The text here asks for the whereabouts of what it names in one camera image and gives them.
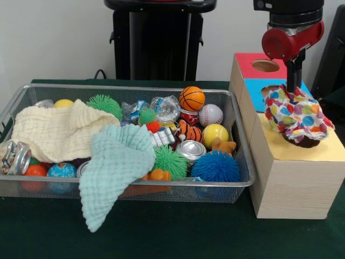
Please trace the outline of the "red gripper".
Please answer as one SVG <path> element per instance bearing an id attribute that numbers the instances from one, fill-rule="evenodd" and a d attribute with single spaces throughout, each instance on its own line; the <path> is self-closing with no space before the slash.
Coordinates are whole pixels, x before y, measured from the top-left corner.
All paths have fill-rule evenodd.
<path id="1" fill-rule="evenodd" d="M 323 21 L 297 28 L 267 26 L 261 45 L 270 59 L 281 59 L 287 68 L 287 92 L 294 92 L 295 85 L 302 85 L 302 63 L 306 58 L 306 49 L 320 41 L 325 31 Z"/>

